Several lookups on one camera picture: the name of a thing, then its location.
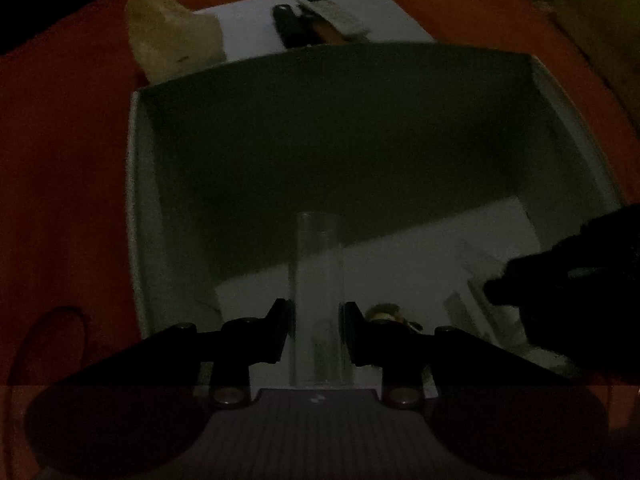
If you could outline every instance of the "red cloth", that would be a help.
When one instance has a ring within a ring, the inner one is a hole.
[[[87,348],[78,320],[63,316],[57,335],[30,349],[24,370],[14,371],[23,383],[55,380],[79,367],[82,354],[95,360],[140,337],[124,204],[129,97],[137,81],[126,1],[99,0],[0,59],[0,384],[30,328],[54,306],[83,309]],[[235,0],[178,1],[199,9]],[[640,202],[640,142],[625,113],[529,0],[395,1],[439,41],[537,55],[582,111],[627,200]],[[8,391],[0,386],[8,468],[0,468],[0,479],[13,471],[21,480],[35,466],[19,406],[11,419],[18,426],[7,437]]]

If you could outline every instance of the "glass tube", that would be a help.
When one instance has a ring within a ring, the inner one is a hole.
[[[303,212],[297,220],[292,276],[296,321],[291,383],[293,386],[340,386],[349,382],[351,369],[340,341],[338,322],[344,294],[340,217]]]

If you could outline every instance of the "white box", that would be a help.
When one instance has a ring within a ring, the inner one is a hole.
[[[371,43],[232,62],[136,92],[127,203],[148,335],[263,316],[288,295],[302,210],[344,215],[345,300],[363,311],[397,303],[431,332],[449,324],[443,304],[458,294],[491,333],[460,242],[504,262],[622,201],[537,59]],[[286,359],[252,373],[286,384]]]

